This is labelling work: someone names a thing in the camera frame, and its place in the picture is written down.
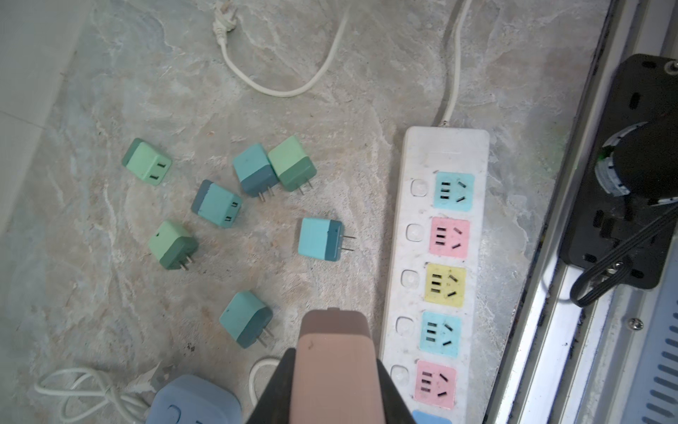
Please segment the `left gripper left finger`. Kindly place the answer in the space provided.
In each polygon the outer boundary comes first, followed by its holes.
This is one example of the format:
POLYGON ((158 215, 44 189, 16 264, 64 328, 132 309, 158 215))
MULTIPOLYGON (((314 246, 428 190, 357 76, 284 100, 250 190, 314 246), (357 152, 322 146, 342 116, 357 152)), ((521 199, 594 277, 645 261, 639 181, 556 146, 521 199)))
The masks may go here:
POLYGON ((249 374, 248 390, 254 411, 247 420, 250 423, 284 423, 290 422, 291 392, 296 360, 296 349, 289 348, 281 360, 263 358, 258 360, 249 374), (263 367, 274 367, 266 389, 261 397, 256 397, 254 380, 263 367))

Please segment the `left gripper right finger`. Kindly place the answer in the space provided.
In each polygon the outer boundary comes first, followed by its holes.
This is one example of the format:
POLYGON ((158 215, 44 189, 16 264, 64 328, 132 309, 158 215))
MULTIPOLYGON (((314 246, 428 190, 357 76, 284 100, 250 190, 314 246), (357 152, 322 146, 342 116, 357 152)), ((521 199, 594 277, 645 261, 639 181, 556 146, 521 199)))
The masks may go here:
POLYGON ((376 360, 386 424, 416 424, 386 367, 376 360))

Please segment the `pink plug adapter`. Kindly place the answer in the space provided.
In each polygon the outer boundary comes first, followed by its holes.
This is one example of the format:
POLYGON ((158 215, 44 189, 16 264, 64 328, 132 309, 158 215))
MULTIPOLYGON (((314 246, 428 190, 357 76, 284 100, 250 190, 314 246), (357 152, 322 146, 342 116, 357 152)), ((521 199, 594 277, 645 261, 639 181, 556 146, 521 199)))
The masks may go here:
POLYGON ((331 308, 303 317, 290 422, 386 422, 375 345, 362 313, 331 308))

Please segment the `white long power strip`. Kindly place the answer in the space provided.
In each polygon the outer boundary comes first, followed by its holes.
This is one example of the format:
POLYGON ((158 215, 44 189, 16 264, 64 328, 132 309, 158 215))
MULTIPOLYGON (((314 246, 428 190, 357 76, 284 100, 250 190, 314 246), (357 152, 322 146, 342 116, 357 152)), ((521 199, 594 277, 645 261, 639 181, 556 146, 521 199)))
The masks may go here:
POLYGON ((464 423, 489 133, 409 128, 380 357, 418 423, 464 423))

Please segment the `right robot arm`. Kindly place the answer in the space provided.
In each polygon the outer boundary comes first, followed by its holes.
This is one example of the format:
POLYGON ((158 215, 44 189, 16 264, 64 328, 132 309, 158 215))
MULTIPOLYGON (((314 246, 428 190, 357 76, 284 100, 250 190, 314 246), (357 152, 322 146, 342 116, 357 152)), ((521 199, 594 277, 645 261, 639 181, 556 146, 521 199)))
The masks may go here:
POLYGON ((632 271, 631 253, 677 220, 677 119, 666 114, 611 136, 603 145, 594 175, 609 195, 633 194, 653 207, 671 208, 620 242, 575 281, 570 300, 578 307, 588 307, 621 284, 632 271))

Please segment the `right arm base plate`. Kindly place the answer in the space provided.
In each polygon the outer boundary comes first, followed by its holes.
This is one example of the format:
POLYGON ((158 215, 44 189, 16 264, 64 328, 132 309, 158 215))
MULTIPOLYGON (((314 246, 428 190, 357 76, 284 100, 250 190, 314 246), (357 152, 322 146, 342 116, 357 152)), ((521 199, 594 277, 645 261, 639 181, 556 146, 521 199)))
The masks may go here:
POLYGON ((618 67, 560 257, 588 270, 677 200, 677 62, 636 54, 618 67))

